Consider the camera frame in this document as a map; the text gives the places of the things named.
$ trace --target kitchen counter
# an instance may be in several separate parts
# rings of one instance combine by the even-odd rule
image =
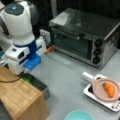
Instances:
[[[58,51],[43,55],[42,63],[31,74],[49,87],[51,97],[47,100],[47,120],[64,120],[73,110],[85,110],[94,120],[118,120],[120,112],[112,112],[84,95],[83,90],[88,85],[82,79],[84,71],[91,75],[103,74],[120,82],[120,50],[103,69],[96,69]]]

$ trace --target oven control knob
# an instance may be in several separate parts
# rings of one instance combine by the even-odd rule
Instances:
[[[102,44],[103,44],[103,40],[101,40],[101,39],[98,39],[95,41],[95,47],[101,47]]]
[[[93,63],[94,64],[98,64],[100,62],[100,58],[99,57],[94,57],[93,58]]]
[[[98,56],[98,55],[101,54],[101,52],[102,52],[102,50],[98,48],[98,49],[95,49],[95,51],[93,52],[93,54],[94,54],[95,56]]]

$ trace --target toaster oven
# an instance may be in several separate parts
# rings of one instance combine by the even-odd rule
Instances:
[[[56,50],[102,68],[117,50],[119,20],[66,9],[49,22]]]

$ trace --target oven window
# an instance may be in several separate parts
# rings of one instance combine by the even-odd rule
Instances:
[[[54,35],[54,44],[64,50],[72,52],[86,59],[91,59],[92,41],[81,39],[76,40],[59,33]]]

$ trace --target oven door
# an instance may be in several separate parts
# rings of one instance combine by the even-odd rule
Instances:
[[[92,40],[86,35],[75,36],[52,28],[56,49],[86,63],[91,63]]]

